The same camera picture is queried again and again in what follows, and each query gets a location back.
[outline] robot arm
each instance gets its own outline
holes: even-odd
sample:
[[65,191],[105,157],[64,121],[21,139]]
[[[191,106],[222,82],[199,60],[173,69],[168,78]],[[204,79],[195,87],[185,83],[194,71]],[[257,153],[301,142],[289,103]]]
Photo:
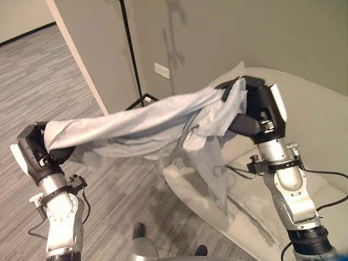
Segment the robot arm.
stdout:
[[71,155],[73,148],[48,154],[43,141],[44,128],[44,123],[27,126],[11,150],[19,166],[41,190],[30,202],[35,203],[43,220],[49,220],[46,260],[78,261],[83,244],[84,203],[77,193],[87,184],[76,175],[66,180],[59,164]]
[[[268,87],[262,79],[244,77],[247,88],[246,114],[238,114],[229,130],[250,137],[258,146],[261,160],[252,157],[251,172],[264,172],[278,215],[294,246],[297,260],[322,260],[335,256],[335,248],[327,239],[327,231],[306,189],[306,175],[297,147],[290,145],[292,155],[284,143],[286,110],[276,85]],[[231,89],[233,81],[217,88]],[[11,150],[22,170],[40,188],[41,193],[31,199],[43,218],[46,214],[50,228],[47,240],[47,260],[80,260],[83,242],[82,213],[84,204],[77,192],[86,186],[82,177],[67,181],[59,164],[74,148],[47,153],[43,132],[44,123],[29,125]]]
[[276,85],[266,86],[262,79],[245,79],[247,111],[234,119],[229,130],[250,137],[258,147],[262,159],[251,157],[247,167],[253,173],[264,172],[264,182],[294,246],[296,259],[333,258],[337,253],[307,193],[298,145],[287,147],[284,143],[287,113],[279,90]]

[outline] gray wall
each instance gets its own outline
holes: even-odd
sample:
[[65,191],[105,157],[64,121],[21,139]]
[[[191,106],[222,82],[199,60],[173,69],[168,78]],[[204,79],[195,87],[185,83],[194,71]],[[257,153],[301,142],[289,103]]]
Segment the gray wall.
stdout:
[[[196,91],[244,60],[348,95],[347,0],[128,0],[147,91]],[[171,70],[171,80],[153,64]]]
[[63,19],[64,24],[58,20],[57,24],[66,27],[67,32],[62,34],[71,37],[106,111],[115,113],[135,102],[139,96],[119,1],[47,2],[51,8],[57,8],[54,15]]

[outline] black pole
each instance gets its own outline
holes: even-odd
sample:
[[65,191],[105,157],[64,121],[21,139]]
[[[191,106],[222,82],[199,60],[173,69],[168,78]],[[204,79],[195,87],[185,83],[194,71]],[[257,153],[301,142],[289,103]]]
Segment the black pole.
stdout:
[[136,62],[135,62],[135,56],[134,56],[134,51],[133,51],[132,39],[131,39],[131,35],[130,35],[131,33],[129,31],[129,25],[128,25],[128,19],[127,19],[127,13],[126,13],[126,7],[125,7],[124,0],[120,0],[120,4],[121,4],[123,22],[125,24],[125,30],[126,30],[126,34],[127,34],[129,51],[131,53],[130,56],[132,57],[132,64],[133,64],[133,69],[134,69],[134,74],[135,74],[135,80],[136,80],[136,84],[138,86],[140,102],[141,102],[141,106],[144,107],[144,100],[142,99],[142,93],[141,93],[141,88],[140,88],[138,69],[136,68]]

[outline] gray carpet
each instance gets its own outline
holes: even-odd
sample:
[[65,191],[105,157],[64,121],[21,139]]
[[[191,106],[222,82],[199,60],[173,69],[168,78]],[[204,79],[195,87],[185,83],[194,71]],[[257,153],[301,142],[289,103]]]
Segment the gray carpet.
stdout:
[[[56,26],[0,48],[0,260],[44,260],[45,242],[27,235],[40,221],[28,199],[38,192],[10,154],[17,134],[34,121],[102,115]],[[186,207],[154,161],[125,158],[98,170],[66,163],[83,175],[92,205],[84,226],[83,260],[125,260],[133,225],[147,225],[161,256],[192,254],[254,260]],[[45,234],[48,222],[38,232]]]

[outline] light blue cloth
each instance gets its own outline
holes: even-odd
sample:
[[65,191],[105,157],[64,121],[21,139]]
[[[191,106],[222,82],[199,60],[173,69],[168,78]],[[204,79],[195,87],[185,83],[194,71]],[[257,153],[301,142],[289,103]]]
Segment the light blue cloth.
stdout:
[[[73,157],[92,165],[100,157],[158,159],[176,150],[177,157],[190,161],[181,162],[194,166],[225,206],[227,174],[221,145],[235,136],[227,129],[237,113],[245,113],[247,91],[245,80],[238,79],[224,102],[221,97],[225,90],[215,87],[234,78],[231,71],[193,94],[109,116],[51,121],[44,133],[45,146],[48,151],[76,146]],[[180,138],[182,147],[178,147]]]

